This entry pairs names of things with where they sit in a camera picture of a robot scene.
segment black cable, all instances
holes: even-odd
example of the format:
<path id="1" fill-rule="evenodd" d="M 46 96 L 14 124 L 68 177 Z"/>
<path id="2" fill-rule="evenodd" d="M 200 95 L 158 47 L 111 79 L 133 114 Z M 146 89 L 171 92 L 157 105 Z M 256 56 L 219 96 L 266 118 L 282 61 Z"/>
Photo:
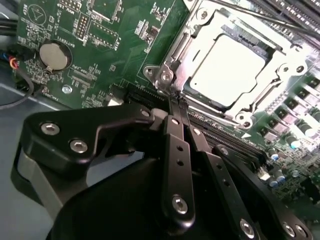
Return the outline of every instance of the black cable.
<path id="1" fill-rule="evenodd" d="M 28 92 L 24 95 L 23 98 L 21 98 L 21 99 L 19 99 L 17 101 L 0 105 L 0 110 L 11 109 L 11 108 L 14 108 L 14 107 L 24 103 L 26 100 L 28 100 L 28 98 L 35 91 L 35 85 L 34 85 L 34 83 L 32 82 L 31 78 L 28 76 L 27 73 L 25 73 L 23 70 L 21 70 L 19 68 L 16 70 L 16 73 L 19 74 L 28 83 L 28 86 L 29 86 Z"/>
<path id="2" fill-rule="evenodd" d="M 227 8 L 236 10 L 238 12 L 251 15 L 253 17 L 256 17 L 257 19 L 268 21 L 270 23 L 277 24 L 279 26 L 283 26 L 283 27 L 285 27 L 287 29 L 290 29 L 292 31 L 295 31 L 297 33 L 302 33 L 302 34 L 308 35 L 308 36 L 313 37 L 313 38 L 315 38 L 315 39 L 320 41 L 320 34 L 318 34 L 317 32 L 314 32 L 312 30 L 304 29 L 304 28 L 302 28 L 302 27 L 300 27 L 298 25 L 294 25 L 294 24 L 291 24 L 291 23 L 288 23 L 288 22 L 285 22 L 285 21 L 280 21 L 280 20 L 274 19 L 272 17 L 260 14 L 258 12 L 255 12 L 255 11 L 249 10 L 247 8 L 244 8 L 244 7 L 241 7 L 241 6 L 237 6 L 235 4 L 231 4 L 231 3 L 228 3 L 228 2 L 225 2 L 225 1 L 222 1 L 222 0 L 210 0 L 210 1 L 213 2 L 213 3 L 219 4 L 219 5 L 225 6 Z"/>
<path id="3" fill-rule="evenodd" d="M 0 36 L 16 36 L 16 28 L 0 27 Z"/>
<path id="4" fill-rule="evenodd" d="M 17 25 L 18 25 L 18 21 L 17 20 L 0 18 L 0 26 L 16 27 Z"/>

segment screw hole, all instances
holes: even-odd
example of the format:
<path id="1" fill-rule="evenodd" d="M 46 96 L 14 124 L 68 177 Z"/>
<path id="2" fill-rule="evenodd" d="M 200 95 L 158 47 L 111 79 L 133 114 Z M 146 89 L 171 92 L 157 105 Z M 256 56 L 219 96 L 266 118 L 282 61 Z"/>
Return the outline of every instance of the screw hole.
<path id="1" fill-rule="evenodd" d="M 298 67 L 296 68 L 296 72 L 297 72 L 298 74 L 302 73 L 304 70 L 305 70 L 305 67 L 304 67 L 304 66 L 298 66 Z"/>
<path id="2" fill-rule="evenodd" d="M 246 122 L 243 124 L 243 126 L 244 126 L 245 128 L 248 128 L 248 127 L 250 127 L 250 126 L 251 126 L 251 123 L 250 123 L 250 122 L 248 122 L 248 121 L 246 121 Z"/>
<path id="3" fill-rule="evenodd" d="M 227 180 L 223 180 L 224 185 L 226 185 L 227 187 L 230 187 L 230 183 Z"/>
<path id="4" fill-rule="evenodd" d="M 181 161 L 180 159 L 178 159 L 178 160 L 176 161 L 176 163 L 177 163 L 180 167 L 182 167 L 182 166 L 185 165 L 184 162 Z"/>

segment capacitor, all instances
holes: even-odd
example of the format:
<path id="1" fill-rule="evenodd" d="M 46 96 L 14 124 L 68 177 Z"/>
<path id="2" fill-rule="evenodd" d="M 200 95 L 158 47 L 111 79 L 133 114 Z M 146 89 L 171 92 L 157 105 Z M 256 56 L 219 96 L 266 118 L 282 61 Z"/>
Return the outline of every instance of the capacitor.
<path id="1" fill-rule="evenodd" d="M 278 186 L 278 182 L 273 176 L 269 178 L 268 182 L 271 188 L 275 188 L 276 186 Z"/>
<path id="2" fill-rule="evenodd" d="M 274 148 L 269 148 L 268 154 L 273 161 L 277 161 L 279 159 L 279 155 Z"/>
<path id="3" fill-rule="evenodd" d="M 285 138 L 285 141 L 290 145 L 292 149 L 297 149 L 301 146 L 301 143 L 295 136 L 289 135 Z"/>
<path id="4" fill-rule="evenodd" d="M 281 170 L 278 170 L 274 173 L 274 178 L 278 183 L 283 183 L 286 180 L 286 177 L 284 176 Z"/>
<path id="5" fill-rule="evenodd" d="M 300 173 L 298 170 L 293 170 L 291 174 L 293 178 L 298 178 L 300 176 Z"/>
<path id="6" fill-rule="evenodd" d="M 312 117 L 318 122 L 320 123 L 320 111 L 315 112 L 314 114 L 312 114 Z"/>
<path id="7" fill-rule="evenodd" d="M 307 123 L 303 123 L 299 126 L 299 129 L 303 132 L 303 134 L 308 137 L 311 138 L 313 137 L 317 131 L 315 129 L 313 129 L 309 124 Z"/>

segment silver screw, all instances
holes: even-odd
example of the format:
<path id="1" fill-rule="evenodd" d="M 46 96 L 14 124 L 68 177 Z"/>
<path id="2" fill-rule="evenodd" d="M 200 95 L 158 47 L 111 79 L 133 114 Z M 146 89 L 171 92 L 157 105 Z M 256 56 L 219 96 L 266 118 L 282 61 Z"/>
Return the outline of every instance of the silver screw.
<path id="1" fill-rule="evenodd" d="M 63 85 L 62 87 L 62 92 L 64 94 L 71 94 L 72 93 L 72 87 L 70 87 L 69 85 Z"/>
<path id="2" fill-rule="evenodd" d="M 173 197 L 172 206 L 179 214 L 186 214 L 188 212 L 188 205 L 180 196 Z"/>
<path id="3" fill-rule="evenodd" d="M 228 150 L 225 149 L 224 147 L 221 148 L 221 152 L 222 152 L 224 155 L 229 155 Z"/>
<path id="4" fill-rule="evenodd" d="M 161 79 L 163 81 L 170 81 L 173 79 L 173 76 L 171 76 L 171 74 L 169 74 L 168 72 L 163 71 L 161 74 Z"/>
<path id="5" fill-rule="evenodd" d="M 88 145 L 82 140 L 73 140 L 70 142 L 70 148 L 78 154 L 83 154 L 88 150 Z"/>
<path id="6" fill-rule="evenodd" d="M 173 122 L 175 125 L 179 125 L 179 122 L 178 122 L 177 119 L 172 118 L 172 122 Z"/>
<path id="7" fill-rule="evenodd" d="M 252 226 L 244 219 L 240 220 L 240 227 L 245 235 L 247 235 L 248 238 L 253 239 L 255 237 L 255 231 L 252 228 Z"/>
<path id="8" fill-rule="evenodd" d="M 196 13 L 196 19 L 204 21 L 208 18 L 208 12 L 205 8 L 200 8 Z"/>
<path id="9" fill-rule="evenodd" d="M 60 128 L 58 127 L 58 125 L 49 122 L 42 124 L 41 130 L 45 135 L 50 136 L 54 136 L 60 133 Z"/>
<path id="10" fill-rule="evenodd" d="M 295 225 L 295 228 L 299 231 L 299 233 L 301 233 L 302 236 L 304 236 L 305 238 L 307 237 L 305 230 L 301 226 Z"/>
<path id="11" fill-rule="evenodd" d="M 150 117 L 150 114 L 147 111 L 142 110 L 141 113 L 145 117 Z"/>
<path id="12" fill-rule="evenodd" d="M 197 134 L 198 136 L 201 135 L 201 132 L 199 129 L 194 128 L 193 131 L 195 132 L 195 134 Z"/>
<path id="13" fill-rule="evenodd" d="M 286 232 L 289 236 L 291 236 L 291 237 L 293 237 L 293 238 L 296 236 L 295 231 L 292 229 L 292 227 L 290 227 L 290 226 L 288 225 L 288 223 L 284 222 L 284 223 L 282 224 L 282 227 L 283 227 L 283 229 L 285 230 L 285 232 Z"/>

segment black bracket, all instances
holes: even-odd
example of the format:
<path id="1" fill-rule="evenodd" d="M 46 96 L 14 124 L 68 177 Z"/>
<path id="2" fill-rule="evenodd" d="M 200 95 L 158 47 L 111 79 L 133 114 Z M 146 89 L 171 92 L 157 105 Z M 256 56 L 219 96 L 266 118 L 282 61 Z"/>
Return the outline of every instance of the black bracket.
<path id="1" fill-rule="evenodd" d="M 212 151 L 204 134 L 190 125 L 183 102 L 171 101 L 170 109 L 169 115 L 162 114 L 162 124 L 160 120 L 156 126 L 153 113 L 139 104 L 34 114 L 24 122 L 18 149 L 23 154 L 17 154 L 21 161 L 16 160 L 15 167 L 24 183 L 32 183 L 47 209 L 53 205 L 52 199 L 59 200 L 51 211 L 56 216 L 65 203 L 87 188 L 86 172 L 101 152 L 100 143 L 104 151 L 113 153 L 110 148 L 127 143 L 125 133 L 132 133 L 138 137 L 129 145 L 163 164 L 159 211 L 170 235 L 187 234 L 197 225 L 193 164 L 201 162 L 234 239 L 260 239 L 256 222 L 268 239 L 312 239 L 308 228 L 232 151 L 222 145 Z M 256 198 L 258 217 L 248 207 L 251 199 L 241 195 L 241 187 Z M 53 190 L 51 195 L 40 192 L 43 188 Z"/>
<path id="2" fill-rule="evenodd" d="M 197 152 L 198 159 L 204 161 L 204 165 L 214 183 L 234 237 L 243 240 L 260 239 L 254 222 L 237 191 L 224 161 L 221 157 L 211 153 L 205 136 L 197 128 L 189 127 L 188 133 L 193 141 L 193 147 Z"/>
<path id="3" fill-rule="evenodd" d="M 196 219 L 190 147 L 184 141 L 184 125 L 179 116 L 169 115 L 164 120 L 164 137 L 161 208 L 173 223 L 169 232 L 176 235 L 188 230 Z"/>
<path id="4" fill-rule="evenodd" d="M 223 159 L 228 171 L 247 191 L 256 198 L 259 210 L 258 222 L 268 239 L 312 240 L 313 236 L 307 226 L 300 221 L 280 200 L 278 200 L 232 152 L 223 145 L 217 145 L 215 152 Z"/>
<path id="5" fill-rule="evenodd" d="M 152 113 L 139 104 L 36 113 L 23 124 L 20 143 L 31 159 L 68 179 L 85 175 L 100 139 L 124 128 L 150 126 Z"/>

